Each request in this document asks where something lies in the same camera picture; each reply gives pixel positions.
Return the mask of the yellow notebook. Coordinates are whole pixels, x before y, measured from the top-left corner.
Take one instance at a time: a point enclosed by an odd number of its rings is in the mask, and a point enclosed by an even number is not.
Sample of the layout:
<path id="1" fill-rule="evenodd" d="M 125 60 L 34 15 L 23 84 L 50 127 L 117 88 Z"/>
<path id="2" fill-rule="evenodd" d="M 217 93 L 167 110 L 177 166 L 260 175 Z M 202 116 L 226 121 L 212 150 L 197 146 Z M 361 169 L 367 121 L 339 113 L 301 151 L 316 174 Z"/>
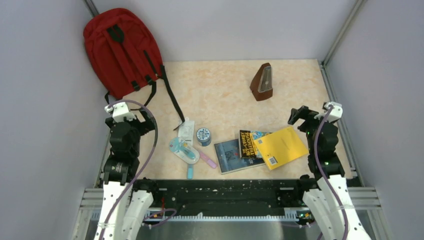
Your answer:
<path id="1" fill-rule="evenodd" d="M 309 149 L 291 126 L 264 135 L 253 142 L 271 171 L 309 153 Z"/>

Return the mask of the colourful treehouse paperback book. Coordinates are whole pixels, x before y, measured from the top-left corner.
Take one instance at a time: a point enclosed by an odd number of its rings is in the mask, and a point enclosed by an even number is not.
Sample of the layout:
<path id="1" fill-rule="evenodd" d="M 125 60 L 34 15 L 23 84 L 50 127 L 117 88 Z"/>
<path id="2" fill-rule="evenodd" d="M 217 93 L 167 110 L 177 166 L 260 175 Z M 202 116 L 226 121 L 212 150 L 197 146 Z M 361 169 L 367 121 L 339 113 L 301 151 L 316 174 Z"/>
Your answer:
<path id="1" fill-rule="evenodd" d="M 259 149 L 256 147 L 254 140 L 271 134 L 266 131 L 240 130 L 239 131 L 239 152 L 242 158 L 262 158 Z"/>

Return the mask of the red backpack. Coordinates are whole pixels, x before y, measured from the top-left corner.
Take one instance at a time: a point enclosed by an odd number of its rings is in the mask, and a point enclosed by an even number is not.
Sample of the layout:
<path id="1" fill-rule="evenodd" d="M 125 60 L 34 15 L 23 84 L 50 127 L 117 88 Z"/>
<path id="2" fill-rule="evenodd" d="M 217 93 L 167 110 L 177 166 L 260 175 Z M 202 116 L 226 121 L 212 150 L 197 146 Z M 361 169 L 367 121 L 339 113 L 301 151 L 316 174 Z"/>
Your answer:
<path id="1" fill-rule="evenodd" d="M 181 120 L 184 114 L 171 89 L 158 44 L 142 20 L 126 8 L 113 8 L 93 17 L 83 30 L 90 64 L 109 96 L 117 100 L 151 86 L 149 103 L 162 79 Z"/>

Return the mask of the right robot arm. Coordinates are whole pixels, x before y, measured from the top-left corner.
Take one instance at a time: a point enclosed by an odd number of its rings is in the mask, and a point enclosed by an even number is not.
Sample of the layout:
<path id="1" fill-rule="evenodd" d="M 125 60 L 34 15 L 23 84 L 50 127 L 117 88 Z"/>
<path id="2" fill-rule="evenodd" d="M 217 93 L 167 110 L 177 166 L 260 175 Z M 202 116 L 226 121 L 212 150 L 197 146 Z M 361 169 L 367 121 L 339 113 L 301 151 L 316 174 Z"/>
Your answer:
<path id="1" fill-rule="evenodd" d="M 335 123 L 341 119 L 343 108 L 329 101 L 322 109 L 319 113 L 307 106 L 293 108 L 287 121 L 294 125 L 303 120 L 298 130 L 306 135 L 308 167 L 314 176 L 298 180 L 293 200 L 309 209 L 313 223 L 320 229 L 320 240 L 369 240 L 371 237 L 354 207 L 344 168 L 336 154 L 339 129 Z"/>

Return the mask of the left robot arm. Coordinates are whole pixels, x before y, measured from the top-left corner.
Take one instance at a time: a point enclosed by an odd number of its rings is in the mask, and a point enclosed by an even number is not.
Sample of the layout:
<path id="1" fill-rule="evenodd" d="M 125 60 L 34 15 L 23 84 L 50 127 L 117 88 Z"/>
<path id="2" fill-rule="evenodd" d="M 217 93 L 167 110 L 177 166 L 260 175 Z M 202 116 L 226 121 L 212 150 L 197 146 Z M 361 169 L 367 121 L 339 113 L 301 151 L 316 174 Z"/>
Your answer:
<path id="1" fill-rule="evenodd" d="M 132 180 L 136 179 L 140 164 L 140 139 L 150 131 L 157 130 L 156 119 L 146 110 L 139 110 L 144 121 L 131 112 L 120 121 L 108 117 L 109 156 L 103 167 L 103 197 L 100 218 L 95 234 L 96 240 L 124 240 L 123 223 Z"/>

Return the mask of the brown wooden metronome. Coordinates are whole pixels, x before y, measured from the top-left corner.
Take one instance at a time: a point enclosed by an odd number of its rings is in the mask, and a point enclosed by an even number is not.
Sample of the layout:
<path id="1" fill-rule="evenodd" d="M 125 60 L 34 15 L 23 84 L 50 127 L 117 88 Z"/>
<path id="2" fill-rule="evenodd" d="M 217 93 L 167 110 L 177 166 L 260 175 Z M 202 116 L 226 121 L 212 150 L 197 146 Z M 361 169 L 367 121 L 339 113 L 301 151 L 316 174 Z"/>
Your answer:
<path id="1" fill-rule="evenodd" d="M 261 65 L 250 83 L 250 91 L 256 101 L 264 101 L 273 96 L 273 73 L 269 62 Z"/>

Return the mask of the white paper tag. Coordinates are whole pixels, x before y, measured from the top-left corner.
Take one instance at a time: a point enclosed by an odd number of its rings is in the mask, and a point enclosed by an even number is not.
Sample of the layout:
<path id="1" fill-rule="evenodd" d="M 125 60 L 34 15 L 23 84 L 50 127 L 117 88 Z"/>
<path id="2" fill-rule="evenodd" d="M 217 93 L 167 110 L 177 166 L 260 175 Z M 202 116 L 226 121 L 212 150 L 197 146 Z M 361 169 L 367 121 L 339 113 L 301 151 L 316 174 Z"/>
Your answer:
<path id="1" fill-rule="evenodd" d="M 177 136 L 185 140 L 190 146 L 193 145 L 195 134 L 195 121 L 190 120 L 188 117 L 185 118 L 184 123 L 182 123 L 178 128 Z"/>

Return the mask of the blue packaged scissors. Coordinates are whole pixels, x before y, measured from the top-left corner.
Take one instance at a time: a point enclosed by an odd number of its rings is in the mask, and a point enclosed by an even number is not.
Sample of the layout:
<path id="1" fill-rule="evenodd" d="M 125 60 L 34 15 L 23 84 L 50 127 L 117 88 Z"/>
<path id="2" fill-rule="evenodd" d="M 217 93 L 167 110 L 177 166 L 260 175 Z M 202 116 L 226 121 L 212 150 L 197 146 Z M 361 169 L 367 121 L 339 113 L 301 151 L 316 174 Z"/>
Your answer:
<path id="1" fill-rule="evenodd" d="M 200 158 L 200 153 L 182 137 L 175 137 L 169 143 L 169 150 L 187 164 L 195 164 Z"/>

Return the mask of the light blue marker pen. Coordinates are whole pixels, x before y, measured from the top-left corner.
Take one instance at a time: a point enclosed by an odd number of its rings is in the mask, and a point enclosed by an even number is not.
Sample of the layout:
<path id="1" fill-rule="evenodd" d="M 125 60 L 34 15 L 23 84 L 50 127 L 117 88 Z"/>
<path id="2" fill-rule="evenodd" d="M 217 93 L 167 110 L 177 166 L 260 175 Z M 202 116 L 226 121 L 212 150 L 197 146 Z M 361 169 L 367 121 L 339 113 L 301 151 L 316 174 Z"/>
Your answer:
<path id="1" fill-rule="evenodd" d="M 192 180 L 194 177 L 194 165 L 193 164 L 188 164 L 187 165 L 187 175 L 186 175 L 188 180 Z"/>

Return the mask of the blue round tape tin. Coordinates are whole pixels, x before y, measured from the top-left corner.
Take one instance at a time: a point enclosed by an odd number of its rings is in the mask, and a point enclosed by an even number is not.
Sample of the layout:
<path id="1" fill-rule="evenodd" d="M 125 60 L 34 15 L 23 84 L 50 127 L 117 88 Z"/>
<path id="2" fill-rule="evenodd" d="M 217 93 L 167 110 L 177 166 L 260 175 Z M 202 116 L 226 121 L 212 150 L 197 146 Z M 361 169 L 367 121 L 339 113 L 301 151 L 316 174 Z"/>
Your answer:
<path id="1" fill-rule="evenodd" d="M 196 132 L 196 138 L 202 147 L 210 145 L 212 141 L 211 132 L 208 128 L 199 128 Z"/>

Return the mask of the pink highlighter pen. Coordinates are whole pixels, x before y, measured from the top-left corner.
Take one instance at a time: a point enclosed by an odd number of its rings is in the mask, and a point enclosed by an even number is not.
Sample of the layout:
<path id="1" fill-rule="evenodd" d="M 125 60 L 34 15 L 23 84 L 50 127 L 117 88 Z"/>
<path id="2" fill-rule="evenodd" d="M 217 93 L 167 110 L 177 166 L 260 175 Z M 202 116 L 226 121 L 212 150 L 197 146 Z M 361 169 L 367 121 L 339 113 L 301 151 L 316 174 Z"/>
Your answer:
<path id="1" fill-rule="evenodd" d="M 199 152 L 200 159 L 202 159 L 209 167 L 211 167 L 212 169 L 217 168 L 217 164 L 209 156 L 207 156 L 201 150 L 198 150 L 198 152 Z"/>

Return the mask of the dark blue hardcover book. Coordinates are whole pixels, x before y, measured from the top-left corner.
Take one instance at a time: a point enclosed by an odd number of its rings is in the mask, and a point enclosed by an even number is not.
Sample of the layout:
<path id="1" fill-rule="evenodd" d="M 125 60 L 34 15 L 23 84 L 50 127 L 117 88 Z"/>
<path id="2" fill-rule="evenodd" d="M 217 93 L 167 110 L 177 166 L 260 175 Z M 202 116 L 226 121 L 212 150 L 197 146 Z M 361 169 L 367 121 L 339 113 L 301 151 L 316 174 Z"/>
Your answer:
<path id="1" fill-rule="evenodd" d="M 237 139 L 215 143 L 214 150 L 222 175 L 265 165 L 262 158 L 241 157 Z"/>

